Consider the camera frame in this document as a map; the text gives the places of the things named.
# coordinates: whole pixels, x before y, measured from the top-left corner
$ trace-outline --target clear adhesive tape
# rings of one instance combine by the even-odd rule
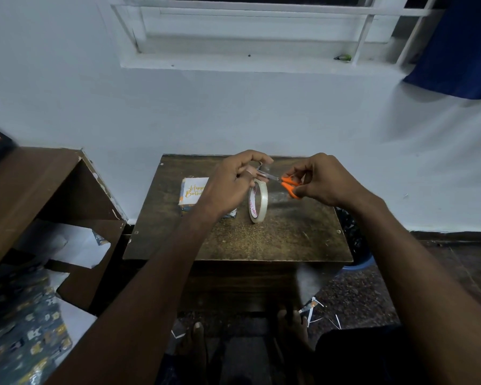
[[[267,212],[267,185],[263,181],[258,181],[254,179],[255,186],[251,188],[249,191],[249,198],[248,198],[248,207],[249,207],[249,216],[253,223],[262,223],[266,217]],[[257,205],[255,203],[255,196],[257,195],[257,188],[260,192],[260,210],[257,211]]]

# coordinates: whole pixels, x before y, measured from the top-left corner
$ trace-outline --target orange scissors handle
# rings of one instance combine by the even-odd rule
[[[293,181],[290,177],[281,177],[281,180],[282,187],[287,189],[290,196],[294,199],[301,200],[301,197],[298,197],[294,194],[294,188],[301,185],[301,183]]]

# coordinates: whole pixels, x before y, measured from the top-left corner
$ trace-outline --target white wall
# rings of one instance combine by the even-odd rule
[[[336,155],[407,228],[481,230],[481,101],[395,74],[121,69],[94,0],[0,0],[0,129],[83,147],[132,221],[162,153],[255,148]]]

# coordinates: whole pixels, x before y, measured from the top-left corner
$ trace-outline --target foot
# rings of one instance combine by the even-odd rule
[[[286,310],[280,310],[277,314],[278,344],[285,366],[292,369],[298,384],[312,385],[314,381],[310,368],[313,366],[313,350],[308,345],[308,321],[297,310],[292,312],[290,321],[286,316]]]
[[[176,355],[181,360],[180,377],[184,384],[207,384],[207,348],[203,324],[197,322],[188,329],[176,347]]]

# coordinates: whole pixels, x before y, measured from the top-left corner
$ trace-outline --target window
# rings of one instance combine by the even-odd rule
[[[431,31],[440,16],[432,9],[435,0],[405,7],[410,2],[421,5],[421,0],[109,0],[102,13],[124,67],[323,72],[338,67],[334,58],[343,54],[351,56],[351,65],[405,63],[411,49],[420,50],[420,28]]]

